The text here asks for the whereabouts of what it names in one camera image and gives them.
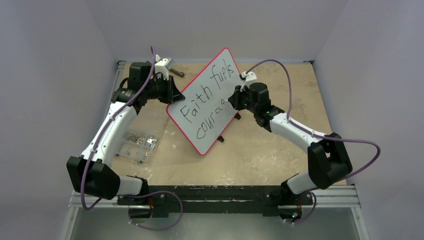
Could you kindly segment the pink framed whiteboard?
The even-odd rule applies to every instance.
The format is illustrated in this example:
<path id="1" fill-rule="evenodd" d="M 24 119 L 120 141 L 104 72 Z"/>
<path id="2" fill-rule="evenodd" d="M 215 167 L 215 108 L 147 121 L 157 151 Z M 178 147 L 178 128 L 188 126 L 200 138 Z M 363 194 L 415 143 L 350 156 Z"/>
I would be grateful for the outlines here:
<path id="1" fill-rule="evenodd" d="M 200 155 L 205 155 L 237 113 L 227 100 L 243 84 L 229 48 L 223 48 L 182 90 L 185 100 L 166 113 Z"/>

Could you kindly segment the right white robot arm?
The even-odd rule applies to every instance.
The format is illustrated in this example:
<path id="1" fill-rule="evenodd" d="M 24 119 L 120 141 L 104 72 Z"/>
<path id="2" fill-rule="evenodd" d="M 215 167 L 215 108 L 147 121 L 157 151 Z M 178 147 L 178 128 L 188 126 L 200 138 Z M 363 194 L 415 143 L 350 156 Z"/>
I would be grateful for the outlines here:
<path id="1" fill-rule="evenodd" d="M 325 190 L 352 172 L 351 160 L 340 135 L 314 133 L 311 128 L 289 118 L 287 112 L 271 103 L 266 84 L 237 85 L 228 102 L 237 111 L 250 111 L 260 127 L 284 137 L 306 153 L 307 171 L 281 184 L 280 196 L 284 202 L 294 203 L 305 191 Z"/>

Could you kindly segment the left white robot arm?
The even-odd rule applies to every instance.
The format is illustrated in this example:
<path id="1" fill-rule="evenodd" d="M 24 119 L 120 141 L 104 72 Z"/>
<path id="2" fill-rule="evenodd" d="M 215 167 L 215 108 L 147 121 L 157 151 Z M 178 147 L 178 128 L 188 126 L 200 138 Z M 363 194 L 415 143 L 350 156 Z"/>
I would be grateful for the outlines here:
<path id="1" fill-rule="evenodd" d="M 147 183 L 135 176 L 119 176 L 112 161 L 130 123 L 149 100 L 173 104 L 185 99 L 169 74 L 173 60 L 162 58 L 154 63 L 134 62 L 129 76 L 112 94 L 108 113 L 99 130 L 79 156 L 71 156 L 66 168 L 74 190 L 80 194 L 111 200 L 129 195 L 138 205 L 146 203 Z"/>

